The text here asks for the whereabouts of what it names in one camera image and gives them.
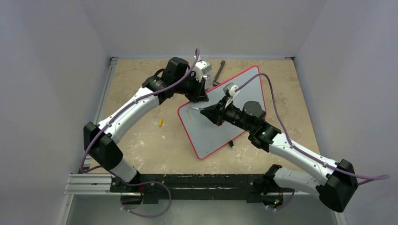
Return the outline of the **red framed whiteboard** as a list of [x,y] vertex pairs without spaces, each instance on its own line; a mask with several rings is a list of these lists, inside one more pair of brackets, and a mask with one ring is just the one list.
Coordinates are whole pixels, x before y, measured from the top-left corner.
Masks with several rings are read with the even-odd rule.
[[209,100],[185,103],[177,114],[198,159],[205,159],[244,132],[262,128],[266,117],[258,66],[252,66],[208,92]]

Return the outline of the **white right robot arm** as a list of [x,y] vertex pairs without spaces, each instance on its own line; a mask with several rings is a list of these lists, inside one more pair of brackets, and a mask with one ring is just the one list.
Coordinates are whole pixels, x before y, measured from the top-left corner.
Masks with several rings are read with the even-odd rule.
[[284,187],[309,193],[317,196],[329,209],[341,213],[358,189],[358,181],[352,176],[355,170],[351,162],[328,159],[292,141],[266,122],[266,112],[256,101],[248,101],[239,109],[220,100],[199,112],[217,126],[228,122],[247,131],[253,146],[280,156],[303,170],[292,172],[281,167],[271,170],[263,179],[265,188],[270,191]]

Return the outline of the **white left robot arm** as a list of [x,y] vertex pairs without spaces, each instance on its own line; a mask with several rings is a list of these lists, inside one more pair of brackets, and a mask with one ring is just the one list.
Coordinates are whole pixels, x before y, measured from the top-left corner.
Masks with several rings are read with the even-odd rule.
[[118,143],[144,115],[175,94],[184,95],[193,103],[207,102],[205,76],[211,70],[211,63],[199,57],[192,66],[182,58],[171,58],[165,68],[148,77],[136,94],[113,114],[84,126],[84,154],[119,177],[127,191],[136,191],[140,173],[124,158]]

